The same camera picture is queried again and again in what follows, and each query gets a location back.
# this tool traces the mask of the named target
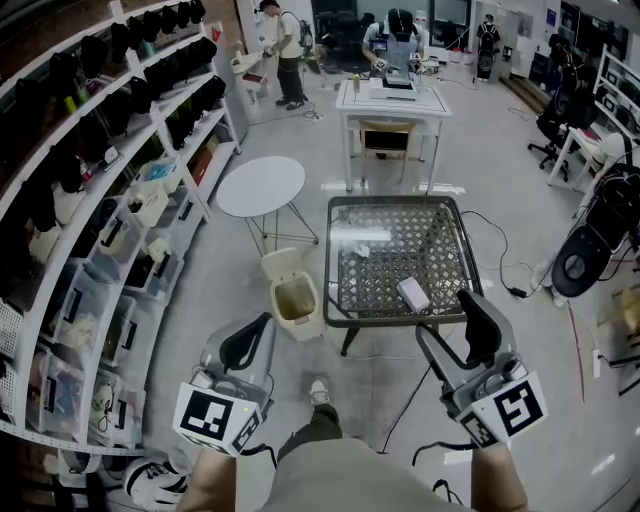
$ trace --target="chair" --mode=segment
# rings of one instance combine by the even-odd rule
[[[360,141],[362,143],[363,156],[366,158],[371,153],[401,156],[403,158],[402,174],[398,184],[402,183],[407,160],[409,160],[409,139],[415,127],[415,123],[360,121]]]

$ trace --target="glass top table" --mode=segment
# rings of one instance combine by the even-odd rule
[[[464,322],[456,293],[482,295],[460,212],[447,196],[334,197],[326,251],[323,306],[332,327],[357,333],[361,327]],[[408,277],[430,300],[418,313],[397,289]]]

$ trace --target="white device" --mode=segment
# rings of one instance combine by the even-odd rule
[[[379,100],[390,98],[415,101],[418,89],[411,80],[408,84],[390,84],[386,78],[370,78],[369,97]]]

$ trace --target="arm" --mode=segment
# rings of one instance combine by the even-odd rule
[[[235,508],[236,459],[202,450],[178,512],[234,512]]]
[[[527,512],[527,495],[506,445],[474,450],[471,508],[478,512]]]

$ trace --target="electronic equipment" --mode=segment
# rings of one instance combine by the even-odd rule
[[[369,96],[375,99],[412,100],[418,97],[418,89],[408,74],[385,74],[384,78],[369,79]]]
[[[438,379],[440,401],[480,448],[506,443],[547,416],[540,380],[515,352],[509,320],[484,297],[458,291],[467,315],[469,355],[462,362],[438,331],[424,324],[416,339]]]

